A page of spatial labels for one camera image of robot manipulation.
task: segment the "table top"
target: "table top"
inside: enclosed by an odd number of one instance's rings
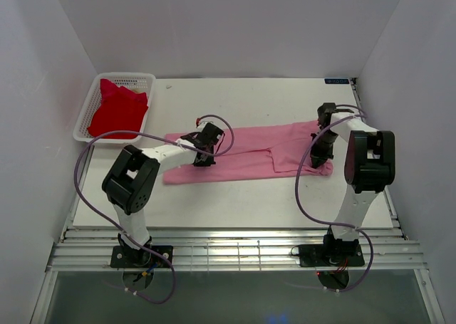
[[[157,80],[145,131],[164,136],[189,132],[195,119],[218,114],[233,127],[283,125],[316,119],[324,102],[356,105],[350,85],[326,85],[323,79],[211,78]],[[141,139],[136,147],[161,145]],[[117,219],[101,183],[122,146],[96,147],[90,159],[83,193],[99,210]],[[319,219],[333,221],[346,191],[343,164],[347,144],[334,145],[334,171],[330,177],[302,176],[301,202]],[[164,185],[157,178],[145,207],[149,227],[205,229],[319,228],[299,211],[294,199],[294,178],[245,180],[185,185]],[[79,202],[75,227],[110,226]],[[371,205],[365,228],[392,228],[383,194]]]

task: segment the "cloth fold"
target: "cloth fold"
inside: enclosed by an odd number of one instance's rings
[[[294,177],[305,149],[311,144],[311,133],[318,132],[316,121],[296,122],[290,125],[244,127],[234,129],[231,150],[215,159],[210,167],[185,165],[165,172],[165,184],[191,184],[226,182],[231,180]],[[166,139],[177,140],[184,133],[167,134]],[[231,140],[229,131],[220,147],[227,148]],[[306,158],[301,175],[329,176],[331,161],[313,169],[310,157]]]

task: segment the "gray wall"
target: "gray wall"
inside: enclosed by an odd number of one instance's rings
[[[60,0],[99,73],[358,76],[399,0]]]
[[[75,192],[95,75],[58,0],[0,0],[0,323],[28,323]]]
[[[372,125],[393,130],[391,193],[419,239],[449,323],[456,322],[455,0],[401,0],[359,78]]]

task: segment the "purple cable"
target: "purple cable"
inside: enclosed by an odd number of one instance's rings
[[[344,226],[344,227],[347,227],[347,228],[352,228],[352,229],[355,229],[357,232],[361,233],[365,238],[366,240],[368,241],[369,243],[369,247],[370,247],[370,259],[369,259],[369,263],[368,263],[368,266],[366,267],[366,270],[364,271],[363,275],[351,286],[347,287],[347,288],[344,288],[344,289],[341,289],[341,290],[338,290],[338,289],[335,289],[335,288],[328,288],[328,290],[330,291],[333,291],[333,292],[346,292],[346,291],[350,291],[350,290],[353,290],[356,286],[358,286],[360,283],[363,282],[363,280],[366,278],[366,276],[368,275],[369,273],[369,270],[371,269],[371,266],[372,266],[372,263],[373,263],[373,245],[372,245],[372,241],[371,241],[371,238],[364,232],[364,230],[362,229],[359,229],[358,227],[352,225],[352,224],[348,224],[348,223],[341,223],[341,222],[329,222],[329,221],[321,221],[320,219],[316,219],[315,217],[312,217],[311,215],[309,215],[306,210],[304,210],[302,204],[301,204],[301,201],[299,200],[299,177],[301,176],[301,170],[304,166],[304,160],[307,158],[307,156],[309,155],[310,151],[311,151],[311,148],[312,146],[317,142],[317,140],[328,130],[330,130],[332,127],[344,122],[344,121],[347,121],[347,120],[350,120],[350,119],[353,119],[355,117],[364,117],[362,115],[352,115],[352,116],[348,116],[348,117],[344,117],[343,119],[340,119],[338,121],[335,121],[335,123],[331,123],[328,127],[325,127],[324,129],[322,129],[320,131],[319,134],[317,134],[315,136],[315,138],[312,140],[311,144],[307,147],[307,150],[305,151],[304,155],[302,156],[302,159],[299,163],[299,166],[298,166],[298,172],[296,173],[296,181],[294,183],[294,196],[296,197],[296,203],[298,204],[298,208],[299,210],[301,210],[301,212],[303,213],[303,215],[305,217],[307,217],[308,219],[310,219],[311,221],[314,221],[316,223],[319,223],[319,224],[323,224],[325,226]],[[304,288],[310,288],[308,286],[297,286],[297,287],[304,287]]]
[[[222,121],[227,127],[228,127],[228,130],[229,132],[231,133],[231,143],[229,144],[228,148],[225,149],[224,151],[220,152],[220,153],[217,153],[217,154],[211,154],[211,153],[208,153],[208,152],[205,152],[203,150],[199,150],[195,147],[192,147],[192,146],[188,146],[188,145],[178,145],[176,142],[173,142],[171,140],[168,140],[168,139],[164,139],[162,137],[156,137],[155,135],[151,135],[151,134],[146,134],[146,133],[141,133],[141,132],[136,132],[134,130],[112,130],[110,132],[107,132],[107,133],[103,133],[102,135],[99,135],[97,137],[94,137],[85,147],[84,149],[81,151],[81,153],[79,154],[79,157],[78,159],[76,160],[76,164],[75,164],[75,167],[74,167],[74,171],[73,171],[73,183],[74,183],[74,187],[76,189],[76,193],[78,194],[79,198],[81,198],[81,201],[83,201],[85,203],[85,205],[87,205],[92,211],[94,211],[97,215],[103,217],[106,221],[108,221],[109,223],[111,223],[115,228],[117,228],[120,232],[122,232],[126,237],[127,239],[130,240],[130,242],[132,244],[134,244],[135,246],[139,247],[140,249],[152,254],[153,256],[156,256],[160,259],[162,259],[170,268],[171,268],[171,272],[172,272],[172,287],[171,287],[171,291],[168,293],[168,295],[163,298],[161,301],[154,301],[153,299],[150,299],[149,297],[137,292],[135,293],[135,295],[137,296],[140,296],[141,298],[147,300],[148,302],[152,303],[152,304],[163,304],[163,303],[166,303],[167,301],[169,301],[169,299],[172,297],[172,295],[174,294],[175,292],[175,289],[176,289],[176,271],[174,270],[174,266],[168,261],[167,258],[165,258],[162,254],[159,254],[155,251],[153,251],[152,249],[149,249],[148,247],[145,247],[143,246],[142,244],[139,244],[136,240],[132,239],[129,235],[129,233],[127,233],[124,228],[119,225],[116,221],[114,221],[113,219],[111,219],[109,216],[105,215],[103,212],[101,212],[100,210],[98,210],[97,208],[95,208],[95,206],[93,206],[88,200],[87,198],[83,195],[82,193],[82,190],[81,188],[79,187],[79,181],[78,181],[78,171],[79,171],[79,167],[81,165],[81,162],[83,160],[83,157],[84,157],[84,154],[88,151],[88,149],[90,148],[90,146],[92,146],[96,141],[98,141],[99,139],[102,139],[108,135],[112,135],[112,134],[136,134],[136,135],[139,135],[141,137],[149,137],[150,139],[154,139],[154,140],[159,140],[159,141],[163,141],[163,142],[166,142],[168,144],[171,144],[171,145],[174,145],[174,146],[179,146],[179,147],[183,147],[183,148],[187,148],[189,150],[192,150],[192,151],[195,151],[195,152],[199,152],[199,153],[203,153],[205,155],[209,155],[209,156],[212,156],[212,157],[218,157],[220,155],[224,155],[225,153],[227,153],[231,147],[233,147],[233,144],[234,144],[234,131],[232,129],[232,127],[229,125],[229,123],[222,117],[218,116],[218,115],[205,115],[205,116],[202,116],[200,117],[199,119],[202,120],[202,119],[205,119],[207,117],[214,117],[220,121]]]
[[[347,108],[353,108],[353,109],[356,109],[360,114],[362,114],[363,116],[366,116],[366,112],[364,112],[364,110],[362,110],[361,108],[359,107],[356,107],[355,105],[336,105],[336,108],[337,107],[347,107]]]

